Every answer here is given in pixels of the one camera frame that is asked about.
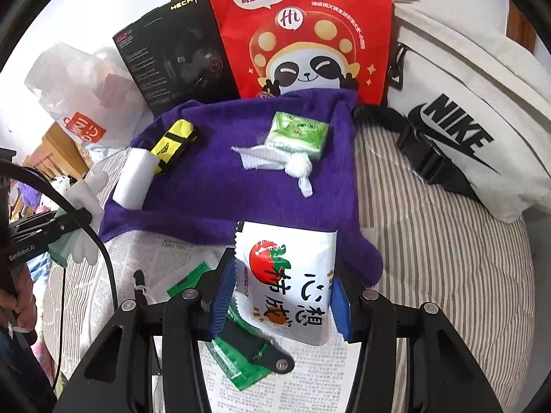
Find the person's left hand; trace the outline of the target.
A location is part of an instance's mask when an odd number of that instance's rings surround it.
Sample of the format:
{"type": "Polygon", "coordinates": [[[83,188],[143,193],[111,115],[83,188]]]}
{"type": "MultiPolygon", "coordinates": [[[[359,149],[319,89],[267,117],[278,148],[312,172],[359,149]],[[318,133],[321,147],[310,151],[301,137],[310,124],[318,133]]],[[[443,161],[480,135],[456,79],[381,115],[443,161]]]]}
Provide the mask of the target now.
{"type": "Polygon", "coordinates": [[[16,282],[18,296],[14,297],[4,290],[1,291],[1,329],[8,328],[8,319],[5,310],[14,310],[18,314],[17,325],[25,331],[30,332],[37,325],[37,303],[33,293],[34,283],[31,278],[28,266],[23,264],[16,282]]]}

